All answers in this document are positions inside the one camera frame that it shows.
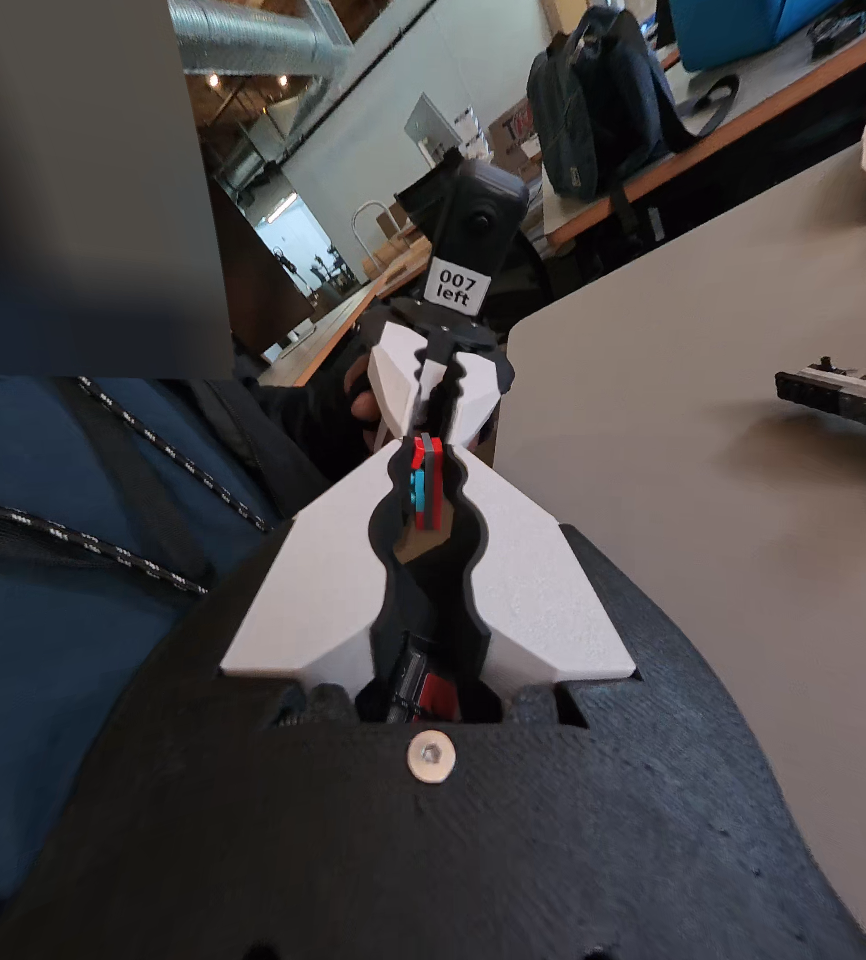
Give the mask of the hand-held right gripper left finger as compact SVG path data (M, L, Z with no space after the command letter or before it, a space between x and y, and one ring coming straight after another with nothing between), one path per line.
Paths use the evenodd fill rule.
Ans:
M369 538L393 490L389 442L300 510L222 659L226 676L332 684L359 692L375 666L370 630L387 573Z

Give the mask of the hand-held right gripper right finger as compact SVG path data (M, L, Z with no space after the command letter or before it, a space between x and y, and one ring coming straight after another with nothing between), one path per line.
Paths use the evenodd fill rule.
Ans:
M558 521L474 454L443 452L442 571L462 684L493 692L631 678L636 664Z

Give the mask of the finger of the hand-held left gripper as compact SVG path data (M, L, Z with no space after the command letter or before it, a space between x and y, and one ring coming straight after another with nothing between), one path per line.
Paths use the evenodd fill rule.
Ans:
M369 386L381 424L394 439L406 438L426 421L431 395L444 379L445 363L429 359L427 346L420 333L387 321L370 350Z
M440 439L445 447L469 449L499 405L499 369L494 359L471 352L457 352L453 361L459 373L447 392Z

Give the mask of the red teal grey brick assembly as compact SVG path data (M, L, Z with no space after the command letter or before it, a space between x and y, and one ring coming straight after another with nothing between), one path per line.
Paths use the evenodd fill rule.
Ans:
M440 438L422 432L414 438L409 494L415 528L442 529L444 450Z

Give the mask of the person's left forearm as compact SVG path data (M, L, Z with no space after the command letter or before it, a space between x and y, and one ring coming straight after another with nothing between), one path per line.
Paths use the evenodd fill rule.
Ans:
M328 368L304 386L276 387L259 382L254 356L236 354L233 369L246 390L247 433L277 492L304 504L360 466L364 441L342 373Z

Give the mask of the grey desk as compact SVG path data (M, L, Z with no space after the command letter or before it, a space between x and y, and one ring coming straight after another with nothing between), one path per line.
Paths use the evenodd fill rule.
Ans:
M718 673L866 930L866 430L777 399L866 374L854 145L511 331L495 469Z

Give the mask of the person's left hand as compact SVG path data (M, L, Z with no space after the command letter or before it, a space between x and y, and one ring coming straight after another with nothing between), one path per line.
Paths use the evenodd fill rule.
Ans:
M354 328L306 384L311 450L331 466L341 461L359 463L373 451L380 414L369 383L369 360L368 345Z

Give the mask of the long wooden bench table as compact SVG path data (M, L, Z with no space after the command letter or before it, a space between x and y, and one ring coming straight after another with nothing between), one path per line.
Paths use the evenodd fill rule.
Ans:
M376 299L391 296L411 283L399 279L378 280L362 288L314 324L312 333L283 350L258 378L267 387L303 387L331 357L338 345L358 323L362 313Z

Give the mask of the cardboard box red print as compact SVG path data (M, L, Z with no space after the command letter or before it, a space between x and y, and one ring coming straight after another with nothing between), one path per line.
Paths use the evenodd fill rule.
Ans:
M531 184L542 175L542 149L535 130L532 107L523 98L487 127L494 167Z

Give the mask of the white sign board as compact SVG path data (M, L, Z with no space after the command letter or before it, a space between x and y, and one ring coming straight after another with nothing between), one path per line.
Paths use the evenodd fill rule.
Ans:
M441 163L450 150L463 151L456 126L442 114L426 93L421 93L404 124L404 133L419 150L429 169Z

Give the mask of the red black object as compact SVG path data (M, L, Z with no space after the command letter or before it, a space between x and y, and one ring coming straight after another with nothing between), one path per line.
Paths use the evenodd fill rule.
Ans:
M387 724L458 722L459 693L441 645L406 631L389 681Z

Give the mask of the dark blue backpack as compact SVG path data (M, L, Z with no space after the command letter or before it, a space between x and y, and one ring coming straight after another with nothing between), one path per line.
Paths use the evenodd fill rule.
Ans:
M559 198L615 197L644 167L691 150L727 119L739 76L678 103L628 10L591 6L538 54L527 80L543 170Z

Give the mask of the blue felt bag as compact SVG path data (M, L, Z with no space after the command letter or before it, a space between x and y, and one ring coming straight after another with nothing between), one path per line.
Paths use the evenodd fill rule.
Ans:
M669 1L685 70L725 66L773 49L835 1Z

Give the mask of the wood edged table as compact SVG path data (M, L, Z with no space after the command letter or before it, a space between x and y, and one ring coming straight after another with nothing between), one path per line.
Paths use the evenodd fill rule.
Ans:
M737 98L723 124L702 142L673 153L636 173L626 184L627 198L642 200L701 162L731 146L800 103L866 65L866 30L837 52L813 61L807 29L798 30L774 49L722 68L691 73L680 63L666 77L679 102L697 96L722 75L736 74Z

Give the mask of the black grey brick model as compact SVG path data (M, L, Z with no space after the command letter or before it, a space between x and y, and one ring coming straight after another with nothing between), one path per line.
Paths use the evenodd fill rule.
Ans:
M778 399L866 426L866 374L836 366L829 355L799 370L775 374Z

